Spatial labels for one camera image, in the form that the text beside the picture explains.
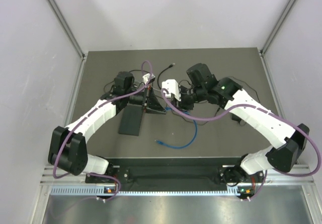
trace gray table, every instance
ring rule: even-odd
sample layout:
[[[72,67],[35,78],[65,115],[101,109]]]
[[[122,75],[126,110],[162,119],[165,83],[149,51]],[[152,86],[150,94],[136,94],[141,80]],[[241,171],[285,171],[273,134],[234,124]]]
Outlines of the gray table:
[[[261,103],[277,113],[269,84],[256,48],[233,49],[173,49],[173,50],[134,50],[89,52],[80,84],[73,120],[85,114],[104,93],[103,87],[120,71],[140,69],[148,59],[153,65],[153,73],[159,72],[175,62],[175,67],[161,77],[166,79],[189,79],[186,70],[202,62],[208,65],[220,79],[234,76],[255,88]],[[141,73],[134,72],[136,80]],[[256,99],[253,90],[244,83],[247,92]],[[192,115],[213,116],[217,106],[196,104]],[[155,139],[172,145],[187,144],[194,134],[194,124],[182,118],[167,115],[144,114],[139,137],[118,134],[122,114],[103,125],[89,140],[88,152],[104,157],[235,157],[253,153],[267,147],[268,142],[250,126],[239,126],[229,116],[198,127],[197,139],[187,148],[174,150],[158,145]]]

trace blue cable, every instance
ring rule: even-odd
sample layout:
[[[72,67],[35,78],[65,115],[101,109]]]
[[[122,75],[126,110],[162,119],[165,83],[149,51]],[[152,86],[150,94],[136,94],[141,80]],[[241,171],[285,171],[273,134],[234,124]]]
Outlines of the blue cable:
[[[157,142],[157,143],[158,143],[158,144],[160,144],[160,145],[164,145],[164,146],[166,146],[166,147],[174,148],[174,149],[176,149],[176,150],[180,150],[180,149],[182,149],[182,148],[188,147],[188,146],[189,146],[190,144],[192,144],[192,142],[196,139],[196,137],[197,137],[197,133],[198,133],[198,125],[197,125],[197,122],[196,122],[195,120],[193,120],[193,123],[195,124],[196,131],[195,131],[195,135],[193,136],[192,140],[191,140],[188,144],[186,144],[186,145],[184,145],[184,146],[180,146],[180,147],[178,147],[178,146],[172,146],[172,145],[166,144],[165,142],[162,142],[162,141],[160,141],[160,140],[155,140],[155,142]]]

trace white wall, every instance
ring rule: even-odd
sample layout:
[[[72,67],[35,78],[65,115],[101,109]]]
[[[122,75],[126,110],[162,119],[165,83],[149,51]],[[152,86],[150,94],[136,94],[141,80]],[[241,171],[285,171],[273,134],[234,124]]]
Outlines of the white wall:
[[[81,48],[261,48],[288,0],[56,0]]]
[[[267,52],[267,62],[286,117],[305,123],[322,151],[322,0],[298,0]],[[303,153],[311,169],[312,147]],[[322,171],[315,176],[322,196]]]
[[[46,0],[0,0],[0,222],[27,223],[80,58]]]

